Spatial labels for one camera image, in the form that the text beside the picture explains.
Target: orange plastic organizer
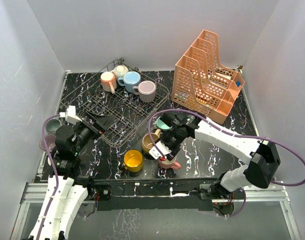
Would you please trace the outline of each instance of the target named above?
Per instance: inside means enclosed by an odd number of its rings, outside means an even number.
[[[203,30],[176,63],[171,100],[224,123],[244,86],[239,72],[219,59],[218,35]]]

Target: blue mug handle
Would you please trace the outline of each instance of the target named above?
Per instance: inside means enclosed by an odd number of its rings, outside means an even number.
[[[123,78],[123,77],[119,77],[119,78],[117,79],[117,82],[118,82],[118,84],[119,84],[120,86],[125,86],[125,82],[124,82],[124,78]]]

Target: teal cup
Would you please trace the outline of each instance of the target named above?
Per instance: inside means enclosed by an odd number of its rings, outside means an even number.
[[[136,71],[129,71],[123,77],[119,77],[117,82],[124,86],[129,93],[133,93],[133,87],[141,83],[141,75]]]

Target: gray floor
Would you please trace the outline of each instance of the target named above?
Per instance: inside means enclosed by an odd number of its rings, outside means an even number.
[[[41,204],[31,205],[23,237],[36,223]],[[89,212],[92,206],[82,206]],[[224,220],[193,209],[113,210],[84,220],[77,216],[69,240],[290,240],[279,202],[248,202],[240,215]]]

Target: gray wall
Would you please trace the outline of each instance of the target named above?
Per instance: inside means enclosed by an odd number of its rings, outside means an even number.
[[[28,0],[65,70],[98,71],[124,57],[171,70],[203,29],[226,66],[244,65],[277,0]]]
[[[247,97],[260,135],[292,146],[305,157],[305,0],[280,1],[245,66]],[[300,161],[280,150],[277,177],[305,177]],[[305,240],[305,185],[287,189]]]
[[[26,0],[0,0],[0,240],[9,239],[65,71]]]

